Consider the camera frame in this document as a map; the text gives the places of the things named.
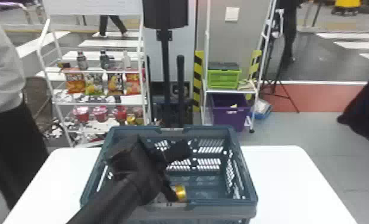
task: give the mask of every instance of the light switch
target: light switch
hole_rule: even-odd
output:
[[[239,11],[239,7],[226,7],[225,21],[238,21]]]

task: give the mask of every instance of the chip bag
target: chip bag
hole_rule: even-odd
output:
[[[102,88],[103,73],[85,73],[86,95],[103,95]]]
[[[79,68],[66,68],[64,71],[79,71]],[[65,78],[68,94],[78,94],[85,91],[86,84],[83,73],[65,73]]]
[[[123,95],[122,73],[108,73],[108,94]]]
[[[126,73],[126,95],[141,93],[140,77],[138,73]]]

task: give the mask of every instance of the person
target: person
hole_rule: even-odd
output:
[[[286,67],[296,59],[293,57],[293,43],[297,34],[297,8],[303,0],[280,0],[279,8],[284,9],[283,30],[284,50],[281,66]]]
[[[122,33],[122,37],[127,37],[127,29],[125,27],[125,24],[122,23],[121,19],[117,15],[101,15],[100,16],[100,27],[99,27],[99,33],[97,38],[107,38],[107,24],[108,24],[108,16],[111,18],[112,22],[119,28],[120,32]]]
[[[25,76],[0,26],[0,191],[12,209],[48,157],[42,134],[21,97]]]

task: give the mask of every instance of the gray sweater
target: gray sweater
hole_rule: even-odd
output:
[[[24,85],[22,62],[0,26],[0,113],[20,105]]]

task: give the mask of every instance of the black pants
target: black pants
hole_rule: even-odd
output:
[[[283,59],[288,60],[293,57],[293,43],[297,34],[297,10],[284,12],[283,16],[284,30],[284,50]]]
[[[12,209],[48,157],[25,103],[0,113],[0,191]]]
[[[121,33],[126,33],[127,29],[125,25],[122,23],[122,21],[119,19],[119,16],[117,15],[110,15],[110,18],[112,22],[119,28]],[[101,15],[100,16],[100,35],[105,36],[105,31],[107,31],[107,24],[108,24],[108,16],[107,15]]]

